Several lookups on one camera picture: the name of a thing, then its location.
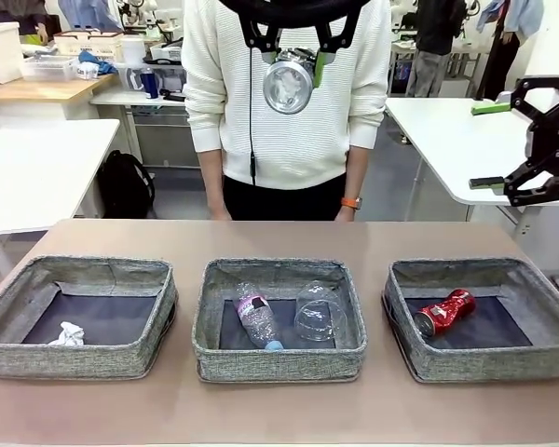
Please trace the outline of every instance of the black pants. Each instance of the black pants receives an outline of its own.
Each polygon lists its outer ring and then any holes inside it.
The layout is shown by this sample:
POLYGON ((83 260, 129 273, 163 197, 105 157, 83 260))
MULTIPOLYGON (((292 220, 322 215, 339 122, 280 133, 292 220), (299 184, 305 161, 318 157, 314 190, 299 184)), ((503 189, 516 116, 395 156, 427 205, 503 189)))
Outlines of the black pants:
POLYGON ((342 208, 346 174, 307 189, 252 186, 224 177, 224 200, 234 221, 332 221, 342 208))
POLYGON ((503 45, 503 42, 500 43, 498 52, 495 55, 495 60, 493 62, 493 71, 489 74, 484 86, 485 98, 494 101, 497 99, 498 94, 505 90, 507 73, 510 71, 511 65, 518 54, 519 48, 520 40, 515 33, 513 34, 510 43, 507 45, 503 45))

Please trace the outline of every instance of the backpack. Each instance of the backpack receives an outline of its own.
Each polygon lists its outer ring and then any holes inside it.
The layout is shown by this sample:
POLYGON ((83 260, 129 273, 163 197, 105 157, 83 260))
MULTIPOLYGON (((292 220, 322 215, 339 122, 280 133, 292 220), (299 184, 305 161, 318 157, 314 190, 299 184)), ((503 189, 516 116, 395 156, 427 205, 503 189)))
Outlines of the backpack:
POLYGON ((454 37, 458 37, 462 34, 462 25, 468 14, 468 6, 466 0, 451 0, 450 5, 449 26, 454 37))
POLYGON ((156 188, 149 173, 131 154, 113 151, 97 173, 105 219, 144 219, 156 188))

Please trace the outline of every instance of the floor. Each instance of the floor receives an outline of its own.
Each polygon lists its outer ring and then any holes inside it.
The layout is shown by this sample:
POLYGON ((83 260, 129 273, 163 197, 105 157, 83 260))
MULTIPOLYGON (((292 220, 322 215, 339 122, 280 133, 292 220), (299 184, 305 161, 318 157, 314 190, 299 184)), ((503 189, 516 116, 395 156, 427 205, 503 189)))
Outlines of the floor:
MULTIPOLYGON (((412 146, 400 144, 400 131, 389 116, 379 129, 362 196, 359 221, 402 221, 416 175, 418 154, 412 146)), ((208 219, 203 183, 197 170, 179 174, 171 169, 153 169, 157 188, 155 210, 158 219, 208 219)), ((457 204, 430 173, 425 179, 411 220, 464 221, 466 207, 457 204)), ((7 253, 18 262, 43 236, 18 235, 6 244, 7 253)))

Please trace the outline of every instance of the white sweater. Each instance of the white sweater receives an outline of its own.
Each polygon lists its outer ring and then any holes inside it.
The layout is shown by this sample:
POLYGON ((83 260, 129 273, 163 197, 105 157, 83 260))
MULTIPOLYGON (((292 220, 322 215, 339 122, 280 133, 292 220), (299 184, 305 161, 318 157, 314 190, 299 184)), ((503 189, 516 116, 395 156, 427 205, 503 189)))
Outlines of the white sweater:
MULTIPOLYGON (((341 33, 345 19, 331 24, 341 33)), ((268 64, 252 52, 252 144, 257 186, 302 189, 346 171, 350 145, 372 149, 387 99, 391 19, 389 0, 362 9, 350 48, 326 65, 319 88, 299 114, 282 115, 263 97, 268 64)), ((261 32, 266 27, 260 25, 261 32)), ((310 47, 314 28, 284 30, 281 47, 310 47)), ((198 153, 224 149, 224 174, 244 183, 250 174, 251 50, 236 13, 218 0, 186 0, 183 66, 186 109, 198 153)))

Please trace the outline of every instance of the red aluminum can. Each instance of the red aluminum can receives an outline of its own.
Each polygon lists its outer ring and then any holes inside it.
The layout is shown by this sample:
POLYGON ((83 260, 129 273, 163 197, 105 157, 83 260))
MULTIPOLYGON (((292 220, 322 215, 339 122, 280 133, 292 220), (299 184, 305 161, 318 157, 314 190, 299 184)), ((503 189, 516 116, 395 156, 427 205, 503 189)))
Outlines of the red aluminum can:
POLYGON ((425 337, 447 331, 456 321, 471 314, 476 300, 469 291, 455 289, 437 305, 428 305, 414 314, 414 323, 425 337))

